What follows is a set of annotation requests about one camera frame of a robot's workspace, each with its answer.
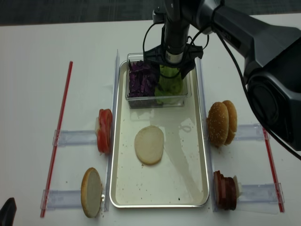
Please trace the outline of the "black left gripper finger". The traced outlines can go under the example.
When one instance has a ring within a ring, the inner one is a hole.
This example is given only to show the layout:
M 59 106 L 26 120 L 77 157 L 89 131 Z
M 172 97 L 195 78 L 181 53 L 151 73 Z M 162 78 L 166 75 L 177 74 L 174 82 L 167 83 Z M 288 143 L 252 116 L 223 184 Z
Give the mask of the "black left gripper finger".
M 0 210 L 0 226 L 12 226 L 17 207 L 13 197 L 9 198 Z

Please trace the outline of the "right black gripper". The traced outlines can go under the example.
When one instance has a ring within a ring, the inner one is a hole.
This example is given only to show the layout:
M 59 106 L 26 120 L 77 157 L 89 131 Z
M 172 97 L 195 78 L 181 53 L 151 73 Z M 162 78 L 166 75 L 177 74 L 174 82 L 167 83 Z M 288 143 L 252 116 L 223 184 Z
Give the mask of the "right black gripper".
M 143 60 L 157 65 L 177 68 L 184 79 L 186 75 L 195 68 L 195 58 L 202 58 L 203 47 L 186 44 L 184 51 L 180 54 L 172 54 L 159 45 L 143 53 Z

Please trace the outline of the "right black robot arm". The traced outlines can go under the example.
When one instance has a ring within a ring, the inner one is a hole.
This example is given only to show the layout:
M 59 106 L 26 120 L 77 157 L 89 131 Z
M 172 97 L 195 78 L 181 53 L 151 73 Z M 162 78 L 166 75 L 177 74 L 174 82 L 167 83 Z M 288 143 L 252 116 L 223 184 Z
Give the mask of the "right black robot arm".
M 153 12 L 163 24 L 161 44 L 143 52 L 145 61 L 187 74 L 203 48 L 187 41 L 190 26 L 216 33 L 225 48 L 245 60 L 239 71 L 248 103 L 267 132 L 294 153 L 301 149 L 301 32 L 265 23 L 222 0 L 167 0 Z

